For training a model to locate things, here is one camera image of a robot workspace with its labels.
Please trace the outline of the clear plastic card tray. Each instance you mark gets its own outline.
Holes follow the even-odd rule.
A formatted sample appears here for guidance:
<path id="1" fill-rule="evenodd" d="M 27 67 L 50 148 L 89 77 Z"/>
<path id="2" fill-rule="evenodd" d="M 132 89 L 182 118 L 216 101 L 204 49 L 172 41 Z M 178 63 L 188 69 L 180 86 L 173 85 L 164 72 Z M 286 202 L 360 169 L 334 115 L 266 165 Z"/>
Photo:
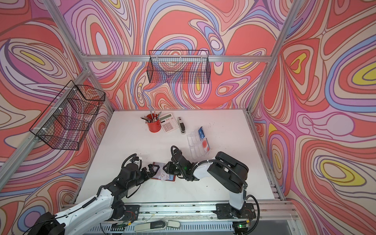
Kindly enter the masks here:
<path id="1" fill-rule="evenodd" d="M 197 161 L 205 159 L 209 154 L 209 152 L 204 153 L 202 149 L 202 144 L 201 144 L 202 141 L 199 138 L 198 129 L 199 128 L 195 129 L 193 132 L 190 132 L 187 135 L 188 145 L 189 145 L 192 158 Z"/>

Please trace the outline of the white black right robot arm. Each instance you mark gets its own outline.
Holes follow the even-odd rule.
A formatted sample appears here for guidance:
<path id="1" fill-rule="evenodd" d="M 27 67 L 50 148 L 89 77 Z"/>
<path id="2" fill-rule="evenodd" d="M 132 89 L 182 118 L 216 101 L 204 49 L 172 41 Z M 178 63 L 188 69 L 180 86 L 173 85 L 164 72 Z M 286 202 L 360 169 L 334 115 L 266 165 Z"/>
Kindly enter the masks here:
<path id="1" fill-rule="evenodd" d="M 257 218 L 254 204 L 247 203 L 246 183 L 249 168 L 242 162 L 220 151 L 213 159 L 191 163 L 179 149 L 173 149 L 171 161 L 164 167 L 167 174 L 178 176 L 188 182 L 212 177 L 229 192 L 229 202 L 216 204 L 213 211 L 218 219 Z"/>

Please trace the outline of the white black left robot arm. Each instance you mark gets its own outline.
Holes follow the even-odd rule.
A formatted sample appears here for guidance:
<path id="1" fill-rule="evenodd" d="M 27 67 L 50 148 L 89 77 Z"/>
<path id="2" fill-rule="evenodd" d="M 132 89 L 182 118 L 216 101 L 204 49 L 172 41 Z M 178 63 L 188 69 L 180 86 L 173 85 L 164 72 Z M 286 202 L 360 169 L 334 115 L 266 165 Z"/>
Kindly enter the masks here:
<path id="1" fill-rule="evenodd" d="M 142 159 L 132 154 L 123 161 L 119 174 L 97 193 L 83 202 L 52 214 L 42 214 L 25 235 L 83 235 L 95 225 L 109 219 L 120 220 L 125 215 L 123 198 L 133 187 L 153 178 L 159 166 L 142 167 Z"/>

